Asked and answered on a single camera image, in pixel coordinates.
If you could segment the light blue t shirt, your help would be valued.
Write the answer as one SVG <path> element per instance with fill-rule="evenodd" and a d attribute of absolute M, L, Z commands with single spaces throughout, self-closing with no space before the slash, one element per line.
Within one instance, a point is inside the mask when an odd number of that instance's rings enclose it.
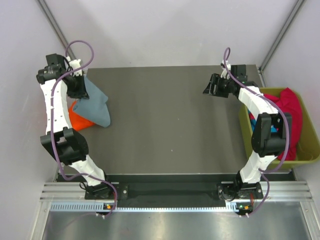
<path fill-rule="evenodd" d="M 111 124 L 111 117 L 107 106 L 108 97 L 87 76 L 84 77 L 84 85 L 89 99 L 78 99 L 71 109 L 80 117 L 93 122 L 101 127 Z"/>

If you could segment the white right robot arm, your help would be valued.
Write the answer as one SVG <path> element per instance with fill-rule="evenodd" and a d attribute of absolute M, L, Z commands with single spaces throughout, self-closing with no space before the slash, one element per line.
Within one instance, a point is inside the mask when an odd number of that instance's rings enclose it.
<path fill-rule="evenodd" d="M 289 150 L 293 118 L 261 93 L 248 81 L 245 65 L 221 64 L 222 73 L 211 75 L 203 94 L 228 98 L 234 95 L 255 119 L 251 135 L 252 153 L 245 166 L 237 173 L 233 192 L 245 198 L 257 191 L 262 173 L 270 163 Z"/>

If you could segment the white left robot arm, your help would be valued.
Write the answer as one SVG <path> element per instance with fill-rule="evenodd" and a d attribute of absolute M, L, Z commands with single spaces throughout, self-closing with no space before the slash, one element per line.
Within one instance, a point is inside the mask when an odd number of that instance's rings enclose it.
<path fill-rule="evenodd" d="M 89 100 L 81 60 L 71 60 L 60 54 L 46 56 L 47 66 L 40 69 L 36 79 L 44 95 L 47 124 L 41 145 L 57 162 L 75 169 L 85 181 L 79 186 L 86 199 L 107 199 L 114 191 L 106 181 L 105 172 L 89 156 L 88 143 L 73 126 L 67 98 Z"/>

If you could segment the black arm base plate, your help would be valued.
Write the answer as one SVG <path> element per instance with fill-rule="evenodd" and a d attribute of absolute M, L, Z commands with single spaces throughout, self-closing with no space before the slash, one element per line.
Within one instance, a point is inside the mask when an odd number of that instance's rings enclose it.
<path fill-rule="evenodd" d="M 253 183 L 242 187 L 235 183 L 205 181 L 167 181 L 167 182 L 115 182 L 118 200 L 131 200 L 145 197 L 169 199 L 178 197 L 198 197 L 203 200 L 260 200 L 263 198 L 262 187 Z"/>

